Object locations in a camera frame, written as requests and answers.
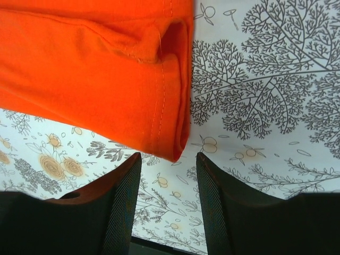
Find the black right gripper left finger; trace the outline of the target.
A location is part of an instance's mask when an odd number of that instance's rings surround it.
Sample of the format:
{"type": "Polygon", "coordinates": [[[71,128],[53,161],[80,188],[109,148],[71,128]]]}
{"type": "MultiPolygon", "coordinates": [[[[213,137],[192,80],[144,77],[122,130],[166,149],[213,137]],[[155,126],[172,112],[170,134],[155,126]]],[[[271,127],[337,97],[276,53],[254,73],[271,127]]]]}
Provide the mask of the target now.
{"type": "Polygon", "coordinates": [[[1,254],[128,254],[141,176],[136,152],[59,199],[1,193],[1,254]]]}

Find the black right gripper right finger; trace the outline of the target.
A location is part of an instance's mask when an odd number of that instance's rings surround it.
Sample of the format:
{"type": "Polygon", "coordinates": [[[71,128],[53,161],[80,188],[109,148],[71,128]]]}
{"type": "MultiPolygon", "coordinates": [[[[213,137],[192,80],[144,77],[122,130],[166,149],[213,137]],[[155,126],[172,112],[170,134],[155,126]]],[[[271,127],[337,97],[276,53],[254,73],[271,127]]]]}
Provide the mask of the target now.
{"type": "Polygon", "coordinates": [[[196,156],[209,254],[339,254],[339,194],[262,193],[196,156]]]}

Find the orange t shirt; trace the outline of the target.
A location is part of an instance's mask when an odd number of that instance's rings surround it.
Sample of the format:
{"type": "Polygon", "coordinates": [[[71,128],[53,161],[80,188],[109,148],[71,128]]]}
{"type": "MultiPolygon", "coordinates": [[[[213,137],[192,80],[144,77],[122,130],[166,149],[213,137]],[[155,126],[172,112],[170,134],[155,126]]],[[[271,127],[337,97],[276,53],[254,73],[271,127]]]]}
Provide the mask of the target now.
{"type": "Polygon", "coordinates": [[[1,108],[177,161],[194,1],[1,1],[1,108]]]}

